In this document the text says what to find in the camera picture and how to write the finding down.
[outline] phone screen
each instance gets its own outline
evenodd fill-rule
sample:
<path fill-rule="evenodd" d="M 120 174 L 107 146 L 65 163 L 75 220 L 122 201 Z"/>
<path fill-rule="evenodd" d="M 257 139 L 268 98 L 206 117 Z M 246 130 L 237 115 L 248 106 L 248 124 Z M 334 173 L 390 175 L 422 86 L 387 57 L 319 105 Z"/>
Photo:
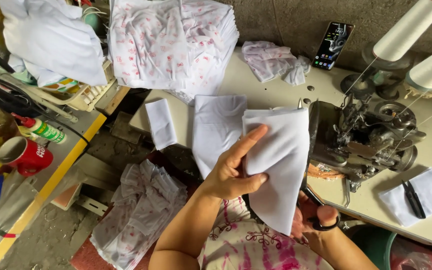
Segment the phone screen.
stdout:
<path fill-rule="evenodd" d="M 312 66 L 325 70 L 332 69 L 353 29 L 352 24 L 330 22 Z"/>

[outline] white table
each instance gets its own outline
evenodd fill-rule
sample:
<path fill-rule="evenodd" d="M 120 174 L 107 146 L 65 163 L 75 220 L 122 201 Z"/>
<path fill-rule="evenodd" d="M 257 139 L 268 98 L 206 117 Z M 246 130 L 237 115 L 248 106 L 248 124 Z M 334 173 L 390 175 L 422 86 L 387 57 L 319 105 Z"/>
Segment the white table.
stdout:
<path fill-rule="evenodd" d="M 306 77 L 306 83 L 299 86 L 292 87 L 280 78 L 260 83 L 244 61 L 241 48 L 237 47 L 226 68 L 219 95 L 245 94 L 248 98 L 249 109 L 296 106 L 299 98 L 309 98 L 311 101 L 319 98 L 321 101 L 339 106 L 343 101 L 339 83 L 345 76 L 353 73 L 338 68 L 333 68 L 331 71 L 312 68 Z M 309 91 L 308 86 L 313 86 L 315 90 Z M 191 148 L 194 108 L 162 90 L 152 90 L 144 102 L 149 103 L 159 99 L 167 99 L 169 103 L 177 143 Z M 397 102 L 409 105 L 413 100 L 411 97 L 401 98 Z M 371 103 L 374 106 L 380 101 L 382 100 L 375 95 Z M 411 110 L 416 114 L 417 121 L 421 123 L 432 115 L 432 99 L 419 99 L 411 106 Z M 144 132 L 150 131 L 144 106 L 139 108 L 129 125 Z M 422 172 L 425 167 L 432 167 L 432 118 L 418 128 L 426 132 L 427 137 L 423 142 L 417 144 L 419 155 L 413 167 L 400 174 L 386 169 L 369 181 L 363 182 L 356 193 L 351 193 L 351 204 L 348 208 L 344 207 L 346 203 L 344 181 L 327 181 L 309 177 L 308 183 L 328 204 L 338 208 L 341 212 L 432 245 L 432 215 L 411 227 L 402 227 L 377 196 L 381 191 L 400 185 L 402 179 L 409 180 Z"/>

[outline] black scissors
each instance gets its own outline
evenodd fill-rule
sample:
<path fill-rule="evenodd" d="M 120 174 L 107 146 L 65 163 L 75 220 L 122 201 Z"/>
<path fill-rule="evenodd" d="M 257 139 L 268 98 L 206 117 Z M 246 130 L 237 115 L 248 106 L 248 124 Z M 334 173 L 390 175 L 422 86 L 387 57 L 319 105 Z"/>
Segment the black scissors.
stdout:
<path fill-rule="evenodd" d="M 303 107 L 303 103 L 301 102 L 301 98 L 299 99 L 297 108 L 301 109 Z M 309 113 L 309 152 L 308 152 L 308 163 L 306 164 L 306 171 L 304 172 L 303 181 L 301 183 L 301 187 L 299 188 L 304 192 L 309 199 L 311 199 L 317 206 L 325 205 L 325 201 L 321 199 L 318 194 L 316 194 L 311 187 L 308 186 L 308 168 L 309 162 L 311 160 L 311 155 L 313 150 L 315 149 L 316 144 L 316 134 L 318 132 L 318 123 L 319 123 L 319 100 L 313 102 L 311 112 Z M 312 227 L 317 231 L 328 231 L 339 224 L 340 217 L 338 215 L 336 219 L 336 224 L 332 226 L 322 226 L 318 217 L 308 218 L 308 222 L 312 223 Z"/>
<path fill-rule="evenodd" d="M 413 210 L 416 217 L 420 220 L 426 218 L 426 214 L 424 213 L 423 206 L 421 205 L 421 201 L 418 198 L 418 194 L 414 191 L 413 185 L 408 181 L 407 184 L 405 181 L 403 182 L 404 194 L 406 195 L 407 200 L 409 201 L 409 205 L 411 205 L 411 209 Z"/>

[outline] green container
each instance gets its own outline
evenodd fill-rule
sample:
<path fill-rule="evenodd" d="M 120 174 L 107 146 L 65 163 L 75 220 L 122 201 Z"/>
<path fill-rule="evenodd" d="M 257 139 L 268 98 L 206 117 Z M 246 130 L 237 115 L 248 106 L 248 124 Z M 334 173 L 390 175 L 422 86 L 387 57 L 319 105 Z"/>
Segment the green container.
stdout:
<path fill-rule="evenodd" d="M 380 270 L 391 270 L 390 251 L 397 233 L 375 226 L 355 226 L 351 240 Z"/>

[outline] mug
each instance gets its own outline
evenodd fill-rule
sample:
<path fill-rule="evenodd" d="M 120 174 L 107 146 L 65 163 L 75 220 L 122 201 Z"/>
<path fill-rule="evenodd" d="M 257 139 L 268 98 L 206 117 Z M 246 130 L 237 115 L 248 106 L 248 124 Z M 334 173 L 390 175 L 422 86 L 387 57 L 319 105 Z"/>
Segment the mug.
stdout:
<path fill-rule="evenodd" d="M 3 164 L 17 168 L 22 176 L 31 176 L 47 168 L 53 162 L 53 154 L 44 146 L 25 137 L 14 137 L 0 148 Z"/>

